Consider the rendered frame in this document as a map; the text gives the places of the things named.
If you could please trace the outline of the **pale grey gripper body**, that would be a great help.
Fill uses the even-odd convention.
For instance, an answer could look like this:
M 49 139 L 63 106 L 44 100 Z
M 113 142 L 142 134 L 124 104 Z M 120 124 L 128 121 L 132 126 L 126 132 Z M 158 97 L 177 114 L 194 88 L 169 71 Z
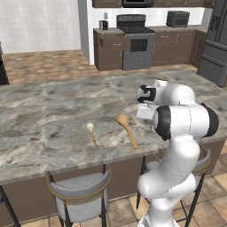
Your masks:
M 137 106 L 137 118 L 143 120 L 157 121 L 158 117 L 155 113 L 158 106 L 139 104 Z

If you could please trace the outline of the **wooden spoon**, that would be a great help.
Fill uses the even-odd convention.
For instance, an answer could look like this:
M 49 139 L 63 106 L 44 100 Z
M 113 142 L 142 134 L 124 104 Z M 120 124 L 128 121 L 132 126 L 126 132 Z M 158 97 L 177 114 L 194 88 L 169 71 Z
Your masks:
M 119 114 L 117 116 L 117 122 L 122 125 L 123 128 L 126 129 L 128 136 L 129 136 L 129 140 L 131 142 L 131 145 L 134 149 L 138 148 L 138 145 L 134 139 L 134 137 L 132 136 L 132 133 L 129 129 L 129 117 L 126 114 Z

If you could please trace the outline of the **grey stove with oven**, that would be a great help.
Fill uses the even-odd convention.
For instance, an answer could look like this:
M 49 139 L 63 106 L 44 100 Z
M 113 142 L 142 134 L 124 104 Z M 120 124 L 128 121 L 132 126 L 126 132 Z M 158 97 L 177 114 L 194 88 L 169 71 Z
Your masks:
M 123 51 L 122 69 L 146 69 L 152 65 L 155 31 L 145 26 L 144 14 L 121 14 L 117 27 L 129 39 L 129 48 Z

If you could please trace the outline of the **brown base cabinet run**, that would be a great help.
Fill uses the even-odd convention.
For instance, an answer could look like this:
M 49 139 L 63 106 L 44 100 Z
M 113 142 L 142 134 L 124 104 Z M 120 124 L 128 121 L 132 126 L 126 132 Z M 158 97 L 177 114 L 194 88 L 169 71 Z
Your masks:
M 207 27 L 153 27 L 153 66 L 193 65 L 198 68 L 207 38 Z
M 130 40 L 119 28 L 93 29 L 94 63 L 98 71 L 122 69 L 122 53 Z

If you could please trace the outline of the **brown kitchen island base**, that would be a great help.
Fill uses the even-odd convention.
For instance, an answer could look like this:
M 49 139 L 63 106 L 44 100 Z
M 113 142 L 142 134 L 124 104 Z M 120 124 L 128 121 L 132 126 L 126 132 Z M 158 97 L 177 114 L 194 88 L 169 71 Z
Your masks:
M 204 146 L 211 151 L 211 161 L 190 227 L 227 227 L 227 146 L 223 141 Z M 141 158 L 135 158 L 111 164 L 108 227 L 137 227 L 147 212 L 146 200 L 137 200 L 141 163 Z M 21 227 L 61 227 L 44 177 L 6 184 L 4 191 Z

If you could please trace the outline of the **grey bar stool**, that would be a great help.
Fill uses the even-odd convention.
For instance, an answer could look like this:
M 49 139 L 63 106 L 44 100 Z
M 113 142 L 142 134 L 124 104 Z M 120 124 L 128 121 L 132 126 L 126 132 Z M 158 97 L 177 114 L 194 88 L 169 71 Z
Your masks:
M 2 202 L 5 204 L 8 212 L 13 220 L 14 227 L 21 227 L 19 220 L 13 211 L 12 205 L 4 192 L 4 188 L 0 185 L 0 203 L 2 203 Z
M 189 227 L 198 201 L 205 172 L 210 162 L 210 150 L 199 160 L 200 149 L 179 145 L 169 147 L 160 161 L 142 161 L 138 179 L 137 205 L 140 196 L 149 202 L 147 213 L 137 227 Z
M 78 176 L 55 182 L 51 174 L 46 176 L 48 189 L 54 197 L 61 227 L 72 227 L 96 217 L 101 227 L 106 227 L 108 207 L 107 186 L 111 180 L 111 168 L 103 165 L 101 173 Z

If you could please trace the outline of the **dark grey fridge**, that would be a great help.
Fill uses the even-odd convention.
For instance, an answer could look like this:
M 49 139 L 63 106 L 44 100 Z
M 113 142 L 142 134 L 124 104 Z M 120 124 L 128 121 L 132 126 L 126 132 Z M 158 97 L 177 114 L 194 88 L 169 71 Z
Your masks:
M 227 0 L 215 0 L 198 74 L 227 87 Z

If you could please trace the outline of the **black toaster oven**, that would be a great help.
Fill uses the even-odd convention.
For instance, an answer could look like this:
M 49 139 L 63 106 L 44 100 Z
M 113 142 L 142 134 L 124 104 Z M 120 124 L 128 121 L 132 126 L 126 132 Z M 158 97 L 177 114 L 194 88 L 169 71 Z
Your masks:
M 190 13 L 185 11 L 168 11 L 166 25 L 168 27 L 187 27 Z

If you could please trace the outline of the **black microwave oven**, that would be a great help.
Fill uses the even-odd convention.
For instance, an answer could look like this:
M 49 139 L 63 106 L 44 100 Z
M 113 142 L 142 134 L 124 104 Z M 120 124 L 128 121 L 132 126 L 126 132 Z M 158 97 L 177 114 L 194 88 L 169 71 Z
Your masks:
M 150 8 L 153 5 L 154 0 L 122 0 L 123 8 Z

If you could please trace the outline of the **black appliance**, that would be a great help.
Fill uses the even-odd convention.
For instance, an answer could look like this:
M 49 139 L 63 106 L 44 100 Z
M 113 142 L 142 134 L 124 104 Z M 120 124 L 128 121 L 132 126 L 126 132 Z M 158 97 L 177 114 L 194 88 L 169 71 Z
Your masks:
M 7 77 L 7 73 L 4 67 L 4 62 L 3 62 L 3 51 L 2 51 L 2 47 L 1 47 L 1 43 L 0 43 L 0 85 L 7 85 L 9 84 L 9 80 Z

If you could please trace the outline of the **white-headed wooden-handled utensil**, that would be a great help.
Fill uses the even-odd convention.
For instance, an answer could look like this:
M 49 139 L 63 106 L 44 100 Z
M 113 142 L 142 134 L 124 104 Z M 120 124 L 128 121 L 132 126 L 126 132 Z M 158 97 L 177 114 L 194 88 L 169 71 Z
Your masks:
M 93 144 L 94 144 L 95 146 L 97 146 L 96 138 L 95 138 L 94 133 L 93 133 L 93 129 L 94 129 L 93 123 L 87 123 L 87 124 L 86 124 L 86 127 L 87 127 L 87 129 L 90 131 L 90 134 L 91 134 L 91 138 L 92 138 Z

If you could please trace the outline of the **brown wall cabinet run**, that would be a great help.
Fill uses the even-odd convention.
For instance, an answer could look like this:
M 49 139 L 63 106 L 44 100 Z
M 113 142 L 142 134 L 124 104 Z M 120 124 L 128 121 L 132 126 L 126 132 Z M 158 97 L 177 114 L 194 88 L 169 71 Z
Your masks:
M 213 8 L 215 0 L 154 0 L 153 7 L 205 7 Z M 94 8 L 121 8 L 122 0 L 92 0 Z

